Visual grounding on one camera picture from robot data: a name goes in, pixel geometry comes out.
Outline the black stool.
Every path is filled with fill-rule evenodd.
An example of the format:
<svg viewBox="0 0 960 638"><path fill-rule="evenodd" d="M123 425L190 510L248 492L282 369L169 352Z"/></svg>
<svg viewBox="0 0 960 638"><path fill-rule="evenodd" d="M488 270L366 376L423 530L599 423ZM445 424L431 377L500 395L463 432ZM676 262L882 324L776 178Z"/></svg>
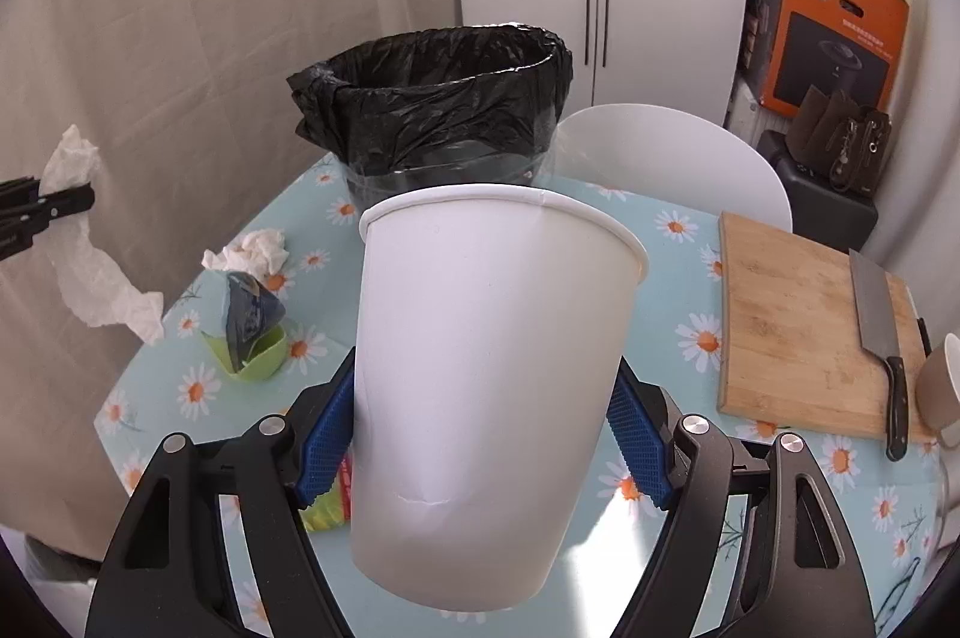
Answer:
<svg viewBox="0 0 960 638"><path fill-rule="evenodd" d="M786 136L779 131L763 131L757 149L786 189L794 234L843 253L864 248L878 221L874 201L836 191L827 180L799 165L789 156Z"/></svg>

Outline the small white tissue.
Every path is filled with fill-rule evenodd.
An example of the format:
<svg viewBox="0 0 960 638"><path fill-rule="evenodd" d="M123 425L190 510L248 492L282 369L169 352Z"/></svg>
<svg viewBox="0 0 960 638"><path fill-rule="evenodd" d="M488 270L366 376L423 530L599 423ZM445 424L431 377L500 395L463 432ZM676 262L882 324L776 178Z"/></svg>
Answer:
<svg viewBox="0 0 960 638"><path fill-rule="evenodd" d="M286 250L285 232L261 228L241 235L218 253L205 250L202 267L217 273L251 274L257 281L265 281L285 266L288 257L290 251Z"/></svg>

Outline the red snack packet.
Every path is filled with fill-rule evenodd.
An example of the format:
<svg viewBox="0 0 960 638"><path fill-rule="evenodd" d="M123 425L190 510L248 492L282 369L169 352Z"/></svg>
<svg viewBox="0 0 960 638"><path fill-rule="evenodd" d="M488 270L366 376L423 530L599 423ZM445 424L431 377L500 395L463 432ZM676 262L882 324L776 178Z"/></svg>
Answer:
<svg viewBox="0 0 960 638"><path fill-rule="evenodd" d="M338 466L334 484L311 503L311 507L299 512L304 529L308 532L324 532L342 528L352 519L352 457L343 458Z"/></svg>

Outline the blue foil snack bag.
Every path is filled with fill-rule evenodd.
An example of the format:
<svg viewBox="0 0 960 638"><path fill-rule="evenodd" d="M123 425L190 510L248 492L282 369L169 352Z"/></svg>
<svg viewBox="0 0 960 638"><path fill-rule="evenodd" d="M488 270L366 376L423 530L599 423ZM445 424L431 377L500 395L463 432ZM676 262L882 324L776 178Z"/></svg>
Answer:
<svg viewBox="0 0 960 638"><path fill-rule="evenodd" d="M283 321L286 306L251 274L226 273L224 339L235 374L265 349L267 336Z"/></svg>

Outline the beige mug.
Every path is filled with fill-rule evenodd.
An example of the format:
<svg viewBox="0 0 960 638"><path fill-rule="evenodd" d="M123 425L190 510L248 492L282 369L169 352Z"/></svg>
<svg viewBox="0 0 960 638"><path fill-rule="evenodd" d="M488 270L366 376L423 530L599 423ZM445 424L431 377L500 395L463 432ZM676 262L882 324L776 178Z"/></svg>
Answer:
<svg viewBox="0 0 960 638"><path fill-rule="evenodd" d="M947 450L960 445L960 338L947 333L924 362L916 386L916 404L924 425Z"/></svg>

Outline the green paper cup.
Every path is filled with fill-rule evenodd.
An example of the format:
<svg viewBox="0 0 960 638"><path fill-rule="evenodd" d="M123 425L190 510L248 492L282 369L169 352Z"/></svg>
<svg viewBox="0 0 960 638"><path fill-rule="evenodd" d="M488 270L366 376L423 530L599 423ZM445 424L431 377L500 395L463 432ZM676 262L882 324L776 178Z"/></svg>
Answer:
<svg viewBox="0 0 960 638"><path fill-rule="evenodd" d="M226 274L221 335L202 339L229 378L263 381L286 359L286 308L274 292L252 274Z"/></svg>

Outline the black trash bag bin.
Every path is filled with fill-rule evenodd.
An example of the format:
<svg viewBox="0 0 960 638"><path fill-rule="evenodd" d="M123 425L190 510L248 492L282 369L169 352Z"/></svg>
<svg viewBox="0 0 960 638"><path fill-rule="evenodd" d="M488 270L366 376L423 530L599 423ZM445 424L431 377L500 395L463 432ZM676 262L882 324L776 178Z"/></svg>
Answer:
<svg viewBox="0 0 960 638"><path fill-rule="evenodd" d="M573 83L563 39L527 24L368 40L288 78L299 138L332 152L353 204L537 177Z"/></svg>

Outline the brown leather bag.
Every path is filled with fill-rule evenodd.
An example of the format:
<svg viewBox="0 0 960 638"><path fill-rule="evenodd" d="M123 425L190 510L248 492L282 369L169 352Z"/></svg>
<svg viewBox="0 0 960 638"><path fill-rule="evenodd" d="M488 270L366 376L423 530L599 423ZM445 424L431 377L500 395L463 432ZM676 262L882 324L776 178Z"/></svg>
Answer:
<svg viewBox="0 0 960 638"><path fill-rule="evenodd" d="M841 193L874 198L892 141L892 118L843 91L811 86L786 134L789 156Z"/></svg>

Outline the white paper cup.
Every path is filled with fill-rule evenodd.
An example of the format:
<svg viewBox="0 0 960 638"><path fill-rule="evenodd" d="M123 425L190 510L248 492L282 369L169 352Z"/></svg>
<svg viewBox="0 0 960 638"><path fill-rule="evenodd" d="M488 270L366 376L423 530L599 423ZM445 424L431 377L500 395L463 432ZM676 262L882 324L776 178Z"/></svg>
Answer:
<svg viewBox="0 0 960 638"><path fill-rule="evenodd" d="M565 539L646 250L595 207L491 183L381 201L359 234L353 562L433 609L517 606Z"/></svg>

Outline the bamboo cutting board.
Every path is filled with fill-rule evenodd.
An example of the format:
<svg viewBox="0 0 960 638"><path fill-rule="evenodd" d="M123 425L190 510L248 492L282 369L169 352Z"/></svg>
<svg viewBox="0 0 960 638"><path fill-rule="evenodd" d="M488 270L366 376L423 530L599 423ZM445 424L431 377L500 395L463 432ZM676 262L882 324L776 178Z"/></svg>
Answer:
<svg viewBox="0 0 960 638"><path fill-rule="evenodd" d="M734 212L719 230L721 413L882 440L889 382L862 349L848 257Z"/></svg>

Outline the daisy print tablecloth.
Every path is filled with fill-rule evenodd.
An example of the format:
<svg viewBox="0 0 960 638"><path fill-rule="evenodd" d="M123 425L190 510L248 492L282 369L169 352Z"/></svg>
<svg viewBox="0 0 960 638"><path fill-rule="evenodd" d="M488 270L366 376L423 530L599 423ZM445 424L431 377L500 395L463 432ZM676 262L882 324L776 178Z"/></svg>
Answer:
<svg viewBox="0 0 960 638"><path fill-rule="evenodd" d="M718 412L722 261L715 216L621 189L569 179L553 188L608 212L646 246L626 356L687 413ZM160 342L140 349L110 391L94 427L112 468L135 487L166 435L197 441L242 434L281 413L302 388L331 378L355 340L363 246L342 172L322 159L257 218L286 239L270 281L285 303L288 352L267 380L221 370L208 338L221 326L224 284L205 273L171 306ZM890 635L918 601L939 540L940 462L931 443L890 461L877 440L809 434L807 445L835 492L871 593L874 622ZM605 636L626 607L664 517L636 489L610 437L597 443L563 549L544 589L500 612L431 610L373 585L355 568L345 529L313 535L313 547L348 624L359 636Z"/></svg>

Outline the long white tissue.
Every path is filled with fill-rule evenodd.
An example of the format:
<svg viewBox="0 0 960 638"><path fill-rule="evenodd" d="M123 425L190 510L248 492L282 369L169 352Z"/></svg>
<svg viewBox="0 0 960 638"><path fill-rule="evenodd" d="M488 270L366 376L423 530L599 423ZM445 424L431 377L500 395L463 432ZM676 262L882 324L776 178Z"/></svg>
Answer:
<svg viewBox="0 0 960 638"><path fill-rule="evenodd" d="M39 193L91 185L99 164L99 149L70 125L44 167ZM163 294L137 289L117 261L93 245L89 211L55 219L39 234L39 248L52 264L62 299L89 328L121 324L145 344L155 344L164 338Z"/></svg>

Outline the white chair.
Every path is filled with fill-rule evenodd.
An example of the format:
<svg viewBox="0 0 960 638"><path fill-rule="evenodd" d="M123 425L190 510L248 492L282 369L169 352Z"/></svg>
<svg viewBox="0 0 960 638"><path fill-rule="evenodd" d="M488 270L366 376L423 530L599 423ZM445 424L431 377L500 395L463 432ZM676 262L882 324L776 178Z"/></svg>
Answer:
<svg viewBox="0 0 960 638"><path fill-rule="evenodd" d="M579 110L558 123L548 162L565 179L793 228L788 193L770 162L726 128L681 110L651 104Z"/></svg>

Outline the orange Philips box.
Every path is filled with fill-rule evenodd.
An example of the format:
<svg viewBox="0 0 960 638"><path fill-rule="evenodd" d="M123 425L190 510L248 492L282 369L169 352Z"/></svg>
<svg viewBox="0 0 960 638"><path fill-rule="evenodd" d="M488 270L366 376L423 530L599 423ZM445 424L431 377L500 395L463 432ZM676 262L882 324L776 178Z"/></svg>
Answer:
<svg viewBox="0 0 960 638"><path fill-rule="evenodd" d="M907 0L747 0L740 72L782 117L796 117L811 88L884 110L908 16Z"/></svg>

